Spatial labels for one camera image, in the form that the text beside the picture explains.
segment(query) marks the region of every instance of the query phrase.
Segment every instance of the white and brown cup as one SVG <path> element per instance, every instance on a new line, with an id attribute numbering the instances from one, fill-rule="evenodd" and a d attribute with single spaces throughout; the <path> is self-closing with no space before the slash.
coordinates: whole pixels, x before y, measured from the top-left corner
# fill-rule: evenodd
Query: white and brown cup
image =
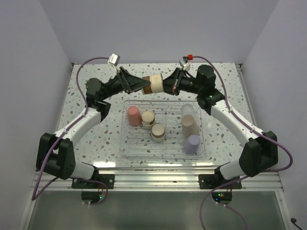
<path id="1" fill-rule="evenodd" d="M 146 111 L 142 115 L 142 126 L 145 129 L 151 129 L 155 124 L 155 115 L 151 111 Z"/>
<path id="2" fill-rule="evenodd" d="M 156 123 L 152 127 L 153 142 L 163 143 L 165 139 L 165 127 L 162 124 Z"/>
<path id="3" fill-rule="evenodd" d="M 162 78 L 161 73 L 151 75 L 151 76 L 146 76 L 146 77 L 143 77 L 143 79 L 150 81 L 150 85 L 147 85 L 144 88 L 142 88 L 143 94 L 164 92 L 163 78 Z"/>
<path id="4" fill-rule="evenodd" d="M 183 134 L 186 138 L 191 135 L 199 135 L 200 129 L 192 115 L 185 115 L 181 118 Z"/>

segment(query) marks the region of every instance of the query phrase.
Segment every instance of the gray wall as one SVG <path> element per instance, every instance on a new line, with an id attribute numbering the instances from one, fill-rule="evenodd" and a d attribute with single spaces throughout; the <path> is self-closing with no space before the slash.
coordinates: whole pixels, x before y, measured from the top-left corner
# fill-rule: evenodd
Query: gray wall
<path id="1" fill-rule="evenodd" d="M 70 63 L 38 0 L 0 3 L 0 228 L 17 229 L 40 136 L 59 118 Z"/>
<path id="2" fill-rule="evenodd" d="M 307 228 L 307 1 L 280 0 L 244 64 L 244 78 L 257 122 L 273 130 L 293 154 L 281 172 L 287 203 Z M 280 166 L 288 157 L 280 150 Z"/>
<path id="3" fill-rule="evenodd" d="M 40 0 L 70 61 L 243 63 L 278 0 Z"/>

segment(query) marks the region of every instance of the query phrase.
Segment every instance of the gray floor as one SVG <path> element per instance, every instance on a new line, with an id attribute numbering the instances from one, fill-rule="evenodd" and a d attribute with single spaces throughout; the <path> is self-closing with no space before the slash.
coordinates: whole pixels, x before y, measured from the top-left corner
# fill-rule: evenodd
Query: gray floor
<path id="1" fill-rule="evenodd" d="M 30 230 L 200 230 L 199 206 L 205 192 L 110 192 L 97 206 L 81 203 L 81 192 L 44 192 L 35 204 Z M 230 205 L 249 230 L 284 230 L 274 192 L 234 193 Z M 205 202 L 208 230 L 243 230 L 233 211 Z"/>

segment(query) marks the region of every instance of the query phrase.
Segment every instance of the purple cup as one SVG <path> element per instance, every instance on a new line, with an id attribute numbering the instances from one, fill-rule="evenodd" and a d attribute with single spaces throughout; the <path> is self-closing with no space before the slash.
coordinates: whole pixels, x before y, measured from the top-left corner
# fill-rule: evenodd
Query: purple cup
<path id="1" fill-rule="evenodd" d="M 184 142 L 183 150 L 186 154 L 195 154 L 200 147 L 200 143 L 201 139 L 198 135 L 191 135 Z"/>

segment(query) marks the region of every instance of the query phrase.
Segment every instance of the mounting plate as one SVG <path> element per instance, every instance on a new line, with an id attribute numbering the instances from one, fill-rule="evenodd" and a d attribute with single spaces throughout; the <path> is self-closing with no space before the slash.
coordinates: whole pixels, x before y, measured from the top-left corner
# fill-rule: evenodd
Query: mounting plate
<path id="1" fill-rule="evenodd" d="M 222 183 L 217 183 L 214 179 L 213 174 L 199 174 L 198 175 L 198 182 L 200 184 L 200 189 L 214 189 L 222 184 L 228 183 L 230 181 L 234 181 L 240 179 L 240 177 L 234 177 L 231 180 L 224 180 Z M 234 183 L 232 185 L 232 189 L 241 189 L 242 184 L 241 181 Z"/>
<path id="2" fill-rule="evenodd" d="M 101 181 L 102 183 L 105 183 L 108 189 L 113 189 L 115 175 L 114 174 L 99 174 L 98 180 Z M 99 187 L 99 184 L 98 183 L 88 183 L 88 182 L 77 179 L 77 182 L 74 182 L 74 180 L 72 181 L 71 187 L 75 189 L 96 189 Z"/>

